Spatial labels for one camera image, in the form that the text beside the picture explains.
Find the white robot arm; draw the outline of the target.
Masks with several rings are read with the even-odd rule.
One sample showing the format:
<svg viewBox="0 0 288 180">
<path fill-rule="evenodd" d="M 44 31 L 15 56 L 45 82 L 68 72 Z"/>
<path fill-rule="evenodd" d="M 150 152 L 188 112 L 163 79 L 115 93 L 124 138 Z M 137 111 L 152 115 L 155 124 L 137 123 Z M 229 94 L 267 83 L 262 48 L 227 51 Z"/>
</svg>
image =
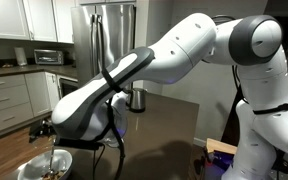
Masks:
<svg viewBox="0 0 288 180">
<path fill-rule="evenodd" d="M 279 150 L 288 154 L 288 69 L 282 29 L 269 15 L 217 25 L 194 13 L 158 42 L 131 50 L 59 101 L 52 125 L 62 138 L 117 143 L 111 129 L 125 118 L 123 88 L 136 80 L 173 84 L 201 60 L 234 65 L 243 99 L 240 139 L 222 180 L 267 180 Z"/>
</svg>

